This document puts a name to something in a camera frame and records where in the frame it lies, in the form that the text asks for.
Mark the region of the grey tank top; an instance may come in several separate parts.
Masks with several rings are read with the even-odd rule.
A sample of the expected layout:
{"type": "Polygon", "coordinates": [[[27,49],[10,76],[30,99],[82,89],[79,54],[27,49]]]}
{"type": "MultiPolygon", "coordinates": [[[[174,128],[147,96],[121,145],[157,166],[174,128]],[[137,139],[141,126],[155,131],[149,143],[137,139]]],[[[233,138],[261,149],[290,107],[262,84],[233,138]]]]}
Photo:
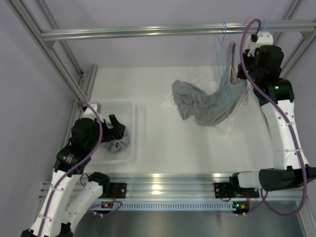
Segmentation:
{"type": "Polygon", "coordinates": [[[217,125],[226,119],[234,109],[247,83],[238,79],[235,71],[236,44],[231,42],[226,56],[224,75],[220,87],[211,95],[204,91],[196,94],[194,104],[195,121],[202,126],[217,125]]]}
{"type": "Polygon", "coordinates": [[[119,153],[127,149],[130,144],[129,134],[124,135],[119,140],[113,140],[106,143],[106,148],[111,153],[119,153]]]}

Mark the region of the pink wire hanger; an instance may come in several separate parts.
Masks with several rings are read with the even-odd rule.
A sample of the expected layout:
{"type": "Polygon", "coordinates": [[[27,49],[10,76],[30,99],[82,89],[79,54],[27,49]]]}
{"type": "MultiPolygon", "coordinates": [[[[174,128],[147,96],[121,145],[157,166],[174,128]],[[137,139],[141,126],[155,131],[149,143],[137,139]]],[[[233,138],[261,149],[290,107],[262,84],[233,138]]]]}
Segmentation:
{"type": "MultiPolygon", "coordinates": [[[[252,16],[249,16],[246,20],[245,20],[245,23],[249,23],[250,21],[252,21],[254,19],[254,17],[252,16]]],[[[243,43],[243,47],[242,49],[244,49],[244,46],[245,46],[245,43],[246,43],[246,39],[250,36],[250,31],[252,30],[252,26],[249,28],[247,34],[246,34],[246,37],[245,37],[245,41],[243,43]]],[[[224,41],[224,48],[226,50],[226,52],[228,52],[228,49],[229,49],[229,44],[231,43],[230,39],[225,39],[224,41]]],[[[237,83],[237,77],[236,77],[236,74],[235,72],[233,72],[233,76],[234,76],[234,82],[237,83]]],[[[246,87],[246,89],[244,90],[243,94],[240,96],[240,99],[242,101],[242,103],[244,105],[247,105],[248,104],[248,87],[246,87]]]]}

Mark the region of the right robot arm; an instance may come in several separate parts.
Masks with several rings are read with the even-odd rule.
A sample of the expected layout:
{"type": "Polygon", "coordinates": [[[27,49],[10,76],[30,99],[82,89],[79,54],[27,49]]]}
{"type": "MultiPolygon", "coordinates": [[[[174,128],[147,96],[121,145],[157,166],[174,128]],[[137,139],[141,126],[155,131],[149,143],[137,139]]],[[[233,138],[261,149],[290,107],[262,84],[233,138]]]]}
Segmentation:
{"type": "Polygon", "coordinates": [[[294,92],[290,81],[280,78],[282,49],[275,45],[253,46],[245,50],[243,59],[247,72],[255,83],[254,94],[267,120],[273,145],[272,168],[235,173],[230,177],[230,191],[241,196],[248,188],[278,191],[303,186],[303,173],[309,183],[316,178],[302,151],[294,116],[294,92]]]}

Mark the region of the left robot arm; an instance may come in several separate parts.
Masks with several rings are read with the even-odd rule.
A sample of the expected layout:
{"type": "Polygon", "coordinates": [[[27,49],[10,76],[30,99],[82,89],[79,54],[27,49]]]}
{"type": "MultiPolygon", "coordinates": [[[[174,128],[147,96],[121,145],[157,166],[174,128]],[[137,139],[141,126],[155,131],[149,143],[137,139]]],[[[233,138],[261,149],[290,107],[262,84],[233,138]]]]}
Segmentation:
{"type": "Polygon", "coordinates": [[[82,217],[98,198],[115,201],[114,185],[101,172],[88,176],[81,193],[70,202],[72,191],[101,143],[122,138],[125,125],[115,115],[109,115],[110,124],[98,118],[80,118],[71,129],[68,144],[57,154],[52,180],[44,204],[35,222],[24,230],[23,237],[72,237],[82,217]]]}

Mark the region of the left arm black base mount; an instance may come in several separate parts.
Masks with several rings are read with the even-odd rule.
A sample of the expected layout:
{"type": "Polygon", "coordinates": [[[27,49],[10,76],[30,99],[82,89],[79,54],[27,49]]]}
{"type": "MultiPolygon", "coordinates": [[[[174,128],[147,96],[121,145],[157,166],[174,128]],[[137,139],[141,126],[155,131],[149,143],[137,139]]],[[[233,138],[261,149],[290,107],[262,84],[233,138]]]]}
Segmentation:
{"type": "Polygon", "coordinates": [[[126,183],[111,183],[106,198],[124,199],[126,198],[127,184],[126,183]]]}

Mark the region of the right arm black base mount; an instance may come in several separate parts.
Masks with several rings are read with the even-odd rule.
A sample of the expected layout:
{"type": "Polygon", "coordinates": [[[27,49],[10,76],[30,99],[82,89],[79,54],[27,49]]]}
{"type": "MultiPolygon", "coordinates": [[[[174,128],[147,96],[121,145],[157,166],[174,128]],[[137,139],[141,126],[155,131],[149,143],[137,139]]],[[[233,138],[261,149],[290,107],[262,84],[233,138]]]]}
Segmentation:
{"type": "Polygon", "coordinates": [[[230,183],[214,183],[215,197],[219,199],[236,198],[237,193],[230,183]]]}

